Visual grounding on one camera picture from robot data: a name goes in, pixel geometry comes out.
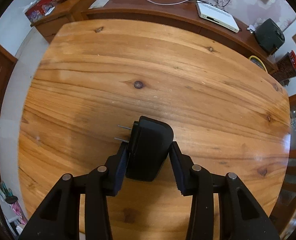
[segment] white router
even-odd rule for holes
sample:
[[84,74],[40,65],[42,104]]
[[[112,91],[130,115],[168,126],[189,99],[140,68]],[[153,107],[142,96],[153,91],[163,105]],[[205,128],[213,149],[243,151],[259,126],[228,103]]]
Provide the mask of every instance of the white router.
[[235,33],[240,31],[233,16],[207,3],[196,3],[200,18],[219,24]]

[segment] red box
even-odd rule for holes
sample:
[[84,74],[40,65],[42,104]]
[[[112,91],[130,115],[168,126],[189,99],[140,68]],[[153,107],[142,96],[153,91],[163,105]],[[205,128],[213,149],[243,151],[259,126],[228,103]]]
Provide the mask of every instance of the red box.
[[48,12],[50,8],[54,7],[52,1],[53,0],[37,0],[37,2],[30,6],[25,12],[28,20],[30,20],[31,23],[35,23],[43,18],[45,13]]

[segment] metal pin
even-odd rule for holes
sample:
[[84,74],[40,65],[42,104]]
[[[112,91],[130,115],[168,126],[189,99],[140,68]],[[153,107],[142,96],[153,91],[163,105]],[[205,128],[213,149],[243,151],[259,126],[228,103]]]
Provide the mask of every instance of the metal pin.
[[195,165],[192,165],[192,169],[194,171],[201,171],[202,167],[200,165],[198,165],[198,164],[195,164]]
[[236,179],[238,177],[237,174],[235,174],[233,172],[229,172],[228,176],[229,176],[230,179]]
[[123,129],[127,129],[127,130],[132,130],[131,128],[125,127],[125,126],[122,126],[122,125],[118,125],[118,127],[123,128]]
[[119,139],[117,137],[114,138],[115,140],[119,140],[119,141],[123,141],[123,142],[126,142],[126,143],[129,143],[129,141],[126,141],[126,140],[123,140],[123,139]]
[[97,168],[97,171],[99,171],[99,172],[105,172],[105,171],[107,171],[107,167],[106,166],[99,166]]
[[63,180],[70,180],[70,178],[71,178],[71,175],[68,173],[64,174],[62,177]]

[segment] metal prong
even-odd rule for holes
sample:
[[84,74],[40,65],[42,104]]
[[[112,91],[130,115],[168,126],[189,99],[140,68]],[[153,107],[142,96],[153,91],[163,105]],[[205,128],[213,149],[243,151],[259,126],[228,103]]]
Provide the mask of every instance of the metal prong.
[[132,130],[131,128],[125,127],[125,126],[122,126],[122,125],[118,125],[118,127],[123,128],[123,129],[127,129],[127,130]]
[[119,140],[119,141],[123,141],[123,142],[126,142],[126,143],[129,143],[129,141],[126,141],[126,140],[123,140],[123,139],[119,139],[117,137],[114,138],[115,140]]

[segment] wooden table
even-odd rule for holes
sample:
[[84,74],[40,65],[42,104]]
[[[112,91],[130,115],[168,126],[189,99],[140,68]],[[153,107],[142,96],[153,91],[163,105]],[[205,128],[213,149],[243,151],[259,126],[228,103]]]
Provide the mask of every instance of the wooden table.
[[[144,87],[136,89],[135,81]],[[210,172],[239,175],[267,214],[290,145],[286,90],[224,45],[174,27],[131,20],[64,25],[24,105],[19,177],[31,215],[64,173],[85,174],[129,138],[141,115],[167,122],[182,152]],[[184,239],[191,197],[169,160],[153,182],[125,179],[108,198],[114,239]],[[80,229],[84,231],[84,198]],[[219,234],[215,196],[215,237]]]

